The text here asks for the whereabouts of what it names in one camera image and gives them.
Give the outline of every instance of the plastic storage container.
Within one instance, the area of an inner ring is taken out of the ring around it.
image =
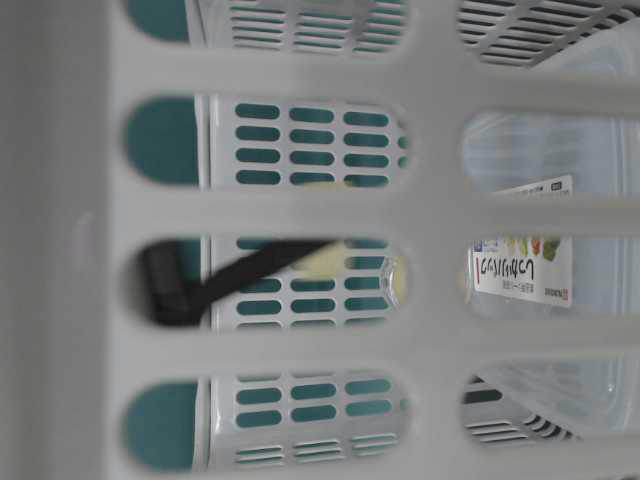
[[[639,39],[640,20],[631,20],[568,48],[536,69],[638,78]],[[485,192],[570,175],[574,193],[637,195],[639,132],[640,122],[635,120],[487,113],[465,133],[464,167],[475,187]],[[482,316],[509,320],[638,312],[638,301],[631,295],[638,281],[632,261],[637,248],[637,242],[628,239],[574,238],[569,309],[477,294],[471,306]]]
[[[582,71],[640,79],[640,20],[602,32],[541,63],[538,70]],[[464,166],[491,192],[571,175],[574,192],[637,195],[640,122],[538,114],[485,114],[464,139]],[[640,311],[638,241],[573,239],[571,308],[474,292],[486,317],[539,321],[573,314]],[[518,363],[479,375],[531,411],[580,436],[640,430],[640,359]]]

